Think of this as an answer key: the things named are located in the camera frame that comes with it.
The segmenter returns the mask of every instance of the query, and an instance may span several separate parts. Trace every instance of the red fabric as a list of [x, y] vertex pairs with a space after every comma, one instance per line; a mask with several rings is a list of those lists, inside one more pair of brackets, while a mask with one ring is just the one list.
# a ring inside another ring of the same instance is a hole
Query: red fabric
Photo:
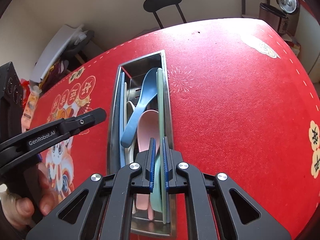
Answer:
[[[278, 57], [248, 46], [248, 36], [267, 43]], [[109, 117], [118, 66], [162, 49], [175, 150], [202, 172], [227, 173], [294, 239], [320, 201], [308, 135], [311, 121], [320, 124], [320, 102], [294, 53], [263, 21], [194, 22], [121, 44], [84, 64], [79, 79], [69, 84], [69, 75], [40, 98], [32, 126], [47, 121], [58, 95], [76, 83], [83, 87], [92, 75], [90, 108], [102, 107]], [[92, 173], [105, 174], [107, 130], [108, 118], [74, 137], [75, 187]], [[187, 239], [184, 203], [177, 196], [179, 240]]]

